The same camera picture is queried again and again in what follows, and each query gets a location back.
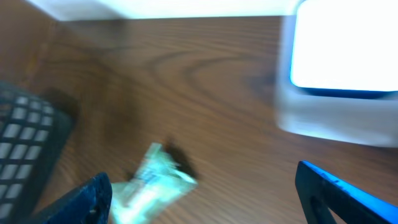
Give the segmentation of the teal snack packet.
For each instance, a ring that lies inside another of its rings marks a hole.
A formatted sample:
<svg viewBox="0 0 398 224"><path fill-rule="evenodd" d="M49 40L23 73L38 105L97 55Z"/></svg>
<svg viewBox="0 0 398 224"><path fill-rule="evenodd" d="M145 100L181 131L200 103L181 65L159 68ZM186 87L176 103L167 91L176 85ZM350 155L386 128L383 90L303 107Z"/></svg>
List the teal snack packet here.
<svg viewBox="0 0 398 224"><path fill-rule="evenodd" d="M111 221L142 224L151 223L166 207L192 191L197 181L180 170L180 164L163 145L153 142L133 178L111 186Z"/></svg>

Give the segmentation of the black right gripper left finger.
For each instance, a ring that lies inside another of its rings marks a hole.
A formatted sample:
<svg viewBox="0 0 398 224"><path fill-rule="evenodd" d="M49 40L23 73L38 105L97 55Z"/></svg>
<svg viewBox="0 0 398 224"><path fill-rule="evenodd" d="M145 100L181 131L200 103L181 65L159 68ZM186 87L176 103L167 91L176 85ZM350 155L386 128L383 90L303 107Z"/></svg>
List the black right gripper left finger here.
<svg viewBox="0 0 398 224"><path fill-rule="evenodd" d="M107 224L113 191L106 173L100 172L45 207L25 224Z"/></svg>

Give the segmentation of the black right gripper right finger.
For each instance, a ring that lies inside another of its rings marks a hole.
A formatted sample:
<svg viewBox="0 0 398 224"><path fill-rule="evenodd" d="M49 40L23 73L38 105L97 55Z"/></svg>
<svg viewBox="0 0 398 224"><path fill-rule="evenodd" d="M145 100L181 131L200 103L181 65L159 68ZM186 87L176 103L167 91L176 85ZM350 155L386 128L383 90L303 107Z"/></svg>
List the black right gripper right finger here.
<svg viewBox="0 0 398 224"><path fill-rule="evenodd" d="M397 207L317 167L300 161L295 187L308 223L397 223Z"/></svg>

